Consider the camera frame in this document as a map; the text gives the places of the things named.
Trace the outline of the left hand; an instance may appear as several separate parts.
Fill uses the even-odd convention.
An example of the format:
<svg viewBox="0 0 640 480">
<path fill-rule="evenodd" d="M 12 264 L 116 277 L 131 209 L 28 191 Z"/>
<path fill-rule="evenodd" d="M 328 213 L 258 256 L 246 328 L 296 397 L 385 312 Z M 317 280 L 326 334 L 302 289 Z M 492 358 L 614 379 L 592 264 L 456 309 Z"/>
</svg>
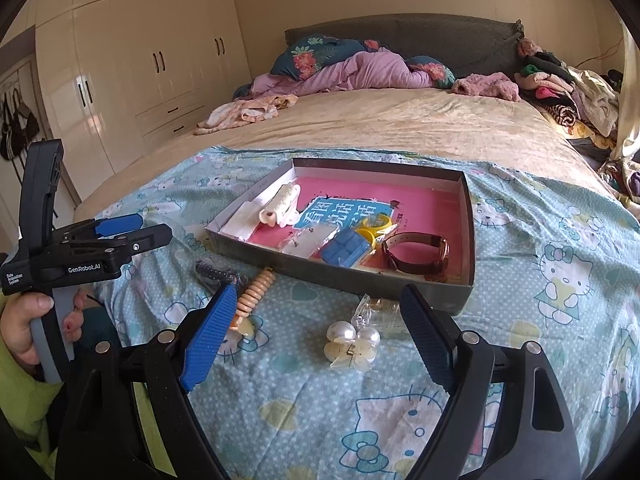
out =
<svg viewBox="0 0 640 480">
<path fill-rule="evenodd" d="M 63 321 L 63 336 L 68 342 L 81 337 L 84 311 L 99 307 L 88 292 L 81 288 L 73 299 L 73 309 Z M 53 309 L 53 299 L 41 292 L 11 295 L 6 300 L 1 315 L 1 338 L 15 362 L 29 375 L 35 374 L 40 364 L 38 352 L 32 341 L 30 322 L 42 318 Z"/>
</svg>

